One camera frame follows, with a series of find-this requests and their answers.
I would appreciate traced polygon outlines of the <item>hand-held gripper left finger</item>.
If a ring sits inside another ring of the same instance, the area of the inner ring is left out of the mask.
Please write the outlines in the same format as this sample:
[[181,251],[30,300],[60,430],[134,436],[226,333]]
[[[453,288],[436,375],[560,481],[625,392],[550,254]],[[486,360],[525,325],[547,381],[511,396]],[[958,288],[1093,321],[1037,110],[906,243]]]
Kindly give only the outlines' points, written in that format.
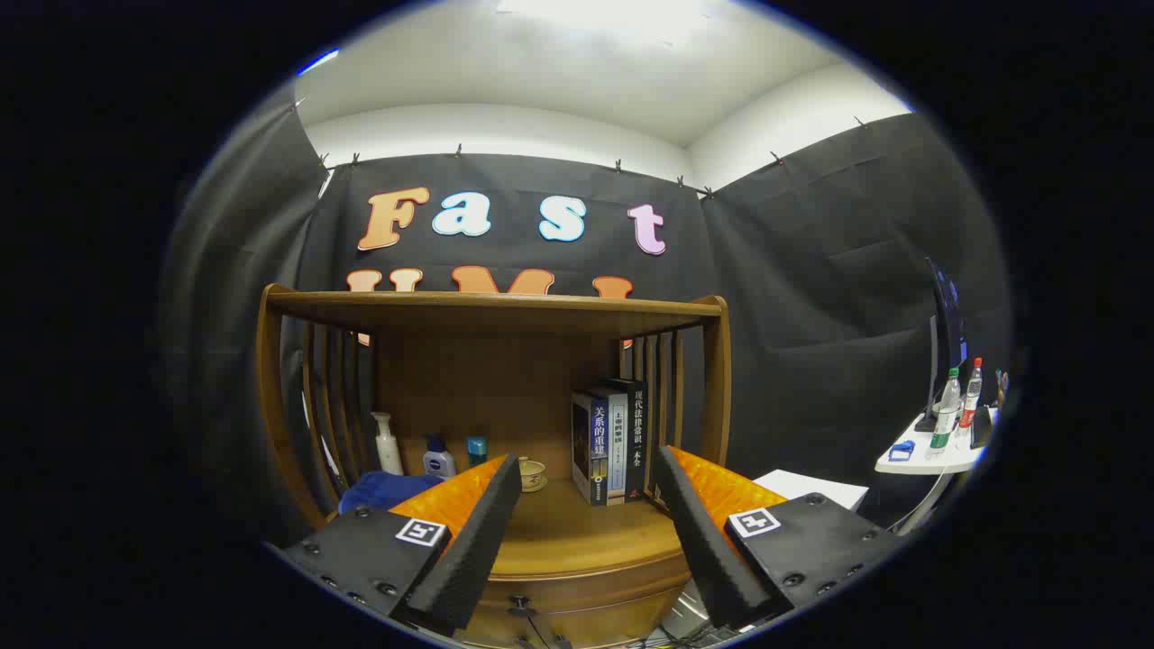
[[391,509],[337,515],[282,562],[374,619],[450,636],[478,607],[520,493],[507,453]]

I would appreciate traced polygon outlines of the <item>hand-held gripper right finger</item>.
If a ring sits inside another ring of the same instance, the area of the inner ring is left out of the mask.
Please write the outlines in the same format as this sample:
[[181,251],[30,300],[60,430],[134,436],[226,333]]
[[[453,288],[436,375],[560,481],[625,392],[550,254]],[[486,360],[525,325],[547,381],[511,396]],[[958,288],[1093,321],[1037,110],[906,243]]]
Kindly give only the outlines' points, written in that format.
[[898,535],[820,492],[779,497],[676,447],[660,448],[653,476],[714,626],[831,599],[902,547]]

